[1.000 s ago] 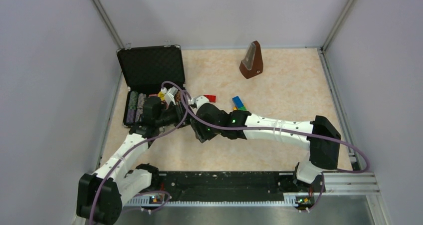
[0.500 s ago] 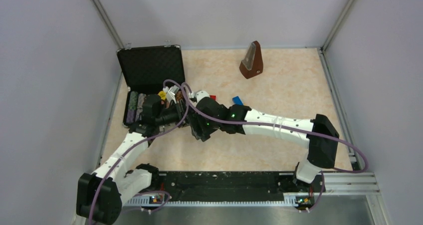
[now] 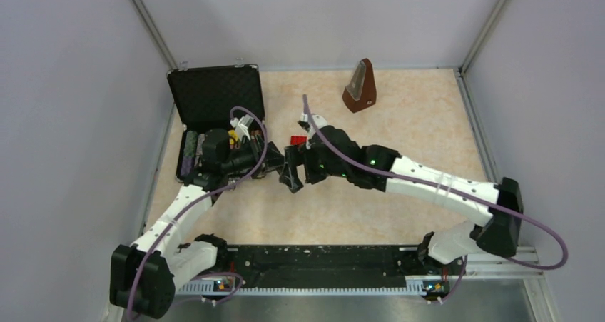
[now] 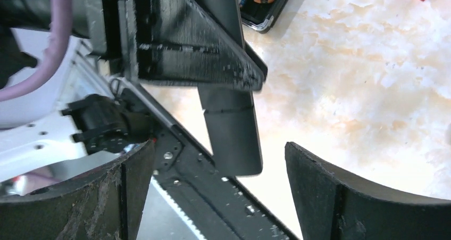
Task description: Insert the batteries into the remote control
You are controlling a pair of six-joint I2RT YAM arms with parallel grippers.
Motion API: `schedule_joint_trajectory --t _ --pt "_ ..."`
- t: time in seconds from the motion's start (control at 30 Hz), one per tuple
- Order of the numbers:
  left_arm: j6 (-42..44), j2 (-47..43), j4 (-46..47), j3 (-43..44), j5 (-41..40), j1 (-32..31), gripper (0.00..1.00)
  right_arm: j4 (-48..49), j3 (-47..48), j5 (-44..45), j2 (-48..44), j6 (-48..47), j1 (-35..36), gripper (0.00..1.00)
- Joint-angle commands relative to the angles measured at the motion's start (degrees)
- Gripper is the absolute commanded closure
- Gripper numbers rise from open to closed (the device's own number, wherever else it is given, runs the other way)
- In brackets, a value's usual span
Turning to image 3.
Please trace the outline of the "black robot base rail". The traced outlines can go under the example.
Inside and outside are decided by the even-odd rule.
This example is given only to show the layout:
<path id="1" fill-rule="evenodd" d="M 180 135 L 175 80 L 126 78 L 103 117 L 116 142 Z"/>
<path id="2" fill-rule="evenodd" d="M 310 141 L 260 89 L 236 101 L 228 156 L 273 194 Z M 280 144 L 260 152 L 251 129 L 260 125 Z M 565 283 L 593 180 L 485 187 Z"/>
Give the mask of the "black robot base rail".
<path id="1" fill-rule="evenodd" d="M 445 298 L 464 273 L 458 258 L 443 265 L 410 245 L 218 246 L 214 267 L 177 283 L 178 295 L 220 300 L 239 296 L 416 296 Z"/>

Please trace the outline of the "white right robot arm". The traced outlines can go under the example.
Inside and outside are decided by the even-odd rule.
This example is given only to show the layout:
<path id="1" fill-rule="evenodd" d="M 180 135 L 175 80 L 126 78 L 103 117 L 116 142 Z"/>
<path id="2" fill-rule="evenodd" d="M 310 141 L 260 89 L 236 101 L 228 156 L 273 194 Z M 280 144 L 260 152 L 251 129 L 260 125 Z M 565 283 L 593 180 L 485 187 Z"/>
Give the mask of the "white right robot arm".
<path id="1" fill-rule="evenodd" d="M 516 255 L 521 220 L 493 207 L 497 204 L 522 212 L 515 180 L 468 180 L 423 166 L 384 146 L 359 146 L 334 126 L 324 126 L 321 132 L 336 148 L 334 151 L 316 134 L 310 134 L 303 144 L 285 149 L 279 181 L 292 193 L 305 184 L 335 176 L 361 189 L 403 194 L 462 214 L 466 221 L 446 231 L 429 232 L 423 238 L 418 263 L 427 273 L 438 273 L 454 260 L 481 251 L 502 258 Z"/>

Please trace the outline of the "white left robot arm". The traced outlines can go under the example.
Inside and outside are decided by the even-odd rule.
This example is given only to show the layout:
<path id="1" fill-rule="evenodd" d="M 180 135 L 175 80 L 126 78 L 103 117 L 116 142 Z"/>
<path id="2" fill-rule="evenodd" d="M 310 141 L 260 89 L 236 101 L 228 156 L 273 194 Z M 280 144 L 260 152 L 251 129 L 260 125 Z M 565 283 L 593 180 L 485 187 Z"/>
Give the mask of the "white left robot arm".
<path id="1" fill-rule="evenodd" d="M 178 195 L 163 215 L 130 246 L 120 245 L 111 257 L 109 302 L 151 318 L 161 318 L 171 307 L 177 290 L 208 270 L 226 270 L 229 256 L 210 235 L 186 246 L 185 236 L 213 206 L 222 192 L 235 188 L 261 172 L 271 143 L 264 125 L 251 135 L 236 128 L 243 142 L 239 149 L 225 150 L 227 160 L 191 171 Z"/>

